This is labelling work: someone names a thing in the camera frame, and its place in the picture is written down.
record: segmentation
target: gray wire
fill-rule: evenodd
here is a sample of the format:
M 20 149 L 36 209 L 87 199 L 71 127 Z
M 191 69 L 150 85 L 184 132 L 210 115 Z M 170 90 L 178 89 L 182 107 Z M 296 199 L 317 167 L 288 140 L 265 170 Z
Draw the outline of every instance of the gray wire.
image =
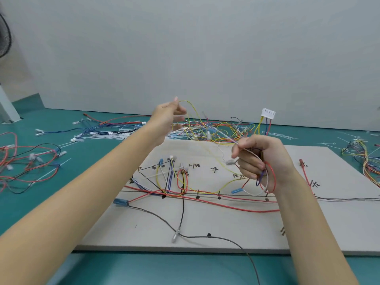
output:
M 168 221 L 166 221 L 164 218 L 162 218 L 160 215 L 157 215 L 151 211 L 148 211 L 148 210 L 145 210 L 143 208 L 139 208 L 139 207 L 134 207 L 134 206 L 128 206 L 132 209 L 136 209 L 136 210 L 140 210 L 140 211 L 144 211 L 144 212 L 147 212 L 149 214 L 152 214 L 152 215 L 155 215 L 157 218 L 161 219 L 162 221 L 164 221 L 166 223 L 166 225 L 168 225 L 170 227 L 170 229 L 172 229 L 174 232 L 176 232 L 176 230 L 174 229 L 174 227 L 172 225 L 170 225 L 170 223 Z M 253 267 L 254 267 L 254 270 L 255 270 L 255 274 L 256 274 L 256 278 L 257 278 L 257 283 L 258 285 L 260 285 L 260 279 L 259 279 L 259 274 L 257 273 L 257 269 L 256 269 L 256 266 L 255 266 L 255 263 L 253 261 L 253 259 L 251 258 L 251 256 L 247 253 L 247 251 L 245 251 L 243 249 L 243 247 L 241 247 L 238 243 L 230 240 L 230 239 L 227 239 L 227 238 L 223 238 L 223 237 L 216 237 L 216 236 L 186 236 L 186 235 L 183 235 L 183 234 L 180 234 L 178 233 L 179 236 L 181 237 L 184 237 L 184 238 L 214 238 L 214 239 L 221 239 L 221 240 L 225 240 L 225 241 L 228 241 L 228 242 L 231 242 L 233 244 L 235 244 L 236 246 L 238 246 L 243 252 L 244 254 L 246 254 L 249 258 L 249 260 L 251 261 Z

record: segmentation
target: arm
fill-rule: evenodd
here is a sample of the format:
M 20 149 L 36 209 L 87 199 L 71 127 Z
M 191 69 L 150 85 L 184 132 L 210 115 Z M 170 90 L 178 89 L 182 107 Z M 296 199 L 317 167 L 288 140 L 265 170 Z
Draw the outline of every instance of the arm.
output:
M 45 284 L 184 113 L 177 98 L 159 105 L 145 126 L 8 229 L 0 284 Z
M 234 146 L 232 157 L 240 157 L 238 164 L 242 174 L 257 179 L 265 165 L 252 154 L 242 151 L 242 148 L 261 149 L 264 160 L 271 164 L 275 172 L 277 185 L 273 193 L 280 208 L 299 283 L 358 285 L 316 198 L 294 168 L 281 141 L 253 135 L 242 139 L 239 146 Z M 273 190 L 273 180 L 269 172 L 269 191 L 271 188 Z

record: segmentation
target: wrist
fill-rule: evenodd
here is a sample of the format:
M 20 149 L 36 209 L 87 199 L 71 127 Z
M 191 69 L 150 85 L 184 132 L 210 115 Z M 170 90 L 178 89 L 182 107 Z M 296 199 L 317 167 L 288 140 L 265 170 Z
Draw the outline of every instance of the wrist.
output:
M 286 176 L 280 178 L 277 181 L 276 190 L 274 194 L 276 197 L 280 197 L 280 195 L 289 195 L 293 194 L 300 185 L 306 183 L 299 172 L 294 168 L 290 173 L 286 174 Z

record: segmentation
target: connector housing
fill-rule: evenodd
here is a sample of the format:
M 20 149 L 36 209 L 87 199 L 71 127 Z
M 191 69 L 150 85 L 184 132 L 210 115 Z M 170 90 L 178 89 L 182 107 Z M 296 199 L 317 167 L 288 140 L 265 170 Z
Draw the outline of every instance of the connector housing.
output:
M 274 119 L 274 115 L 276 114 L 276 112 L 272 111 L 272 110 L 269 110 L 269 109 L 263 109 L 263 111 L 261 112 L 261 116 L 264 117 L 264 118 L 268 118 L 268 119 L 271 119 L 273 120 Z

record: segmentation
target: chinese character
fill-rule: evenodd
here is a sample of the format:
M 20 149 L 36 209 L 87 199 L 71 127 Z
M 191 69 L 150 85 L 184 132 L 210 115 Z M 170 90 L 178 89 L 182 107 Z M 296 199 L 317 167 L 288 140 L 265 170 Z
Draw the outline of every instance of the chinese character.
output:
M 313 182 L 314 180 L 311 180 L 311 182 L 310 182 L 310 186 L 312 187 L 312 188 L 314 188 L 314 187 L 319 187 L 320 185 L 317 183 L 317 182 Z

